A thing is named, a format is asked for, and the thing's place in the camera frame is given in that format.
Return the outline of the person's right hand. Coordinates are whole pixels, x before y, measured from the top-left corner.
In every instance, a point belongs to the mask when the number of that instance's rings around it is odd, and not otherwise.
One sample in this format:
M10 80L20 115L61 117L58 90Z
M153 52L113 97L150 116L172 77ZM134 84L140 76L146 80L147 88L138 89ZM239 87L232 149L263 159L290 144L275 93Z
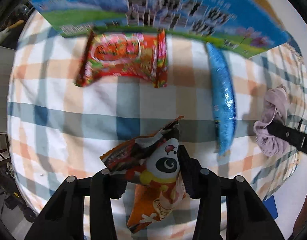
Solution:
M293 227L293 236L296 237L301 230L305 228L305 224L307 223L307 195L304 201L304 204L301 208L301 211L295 221L294 227Z

